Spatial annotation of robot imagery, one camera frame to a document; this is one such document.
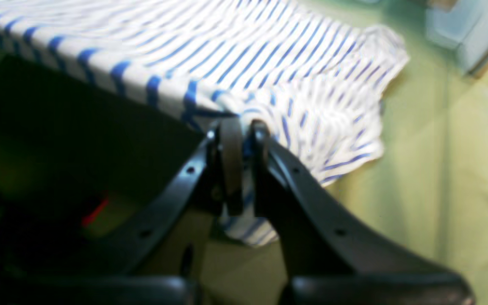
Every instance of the striped shirt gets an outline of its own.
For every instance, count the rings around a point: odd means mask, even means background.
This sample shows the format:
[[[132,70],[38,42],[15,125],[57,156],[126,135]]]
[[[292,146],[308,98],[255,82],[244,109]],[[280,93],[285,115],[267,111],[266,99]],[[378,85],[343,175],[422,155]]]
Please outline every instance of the striped shirt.
[[[383,154],[381,94],[408,61],[390,29],[294,0],[0,0],[0,48],[197,131],[261,119],[323,185]],[[243,216],[221,225],[275,241],[244,188]]]

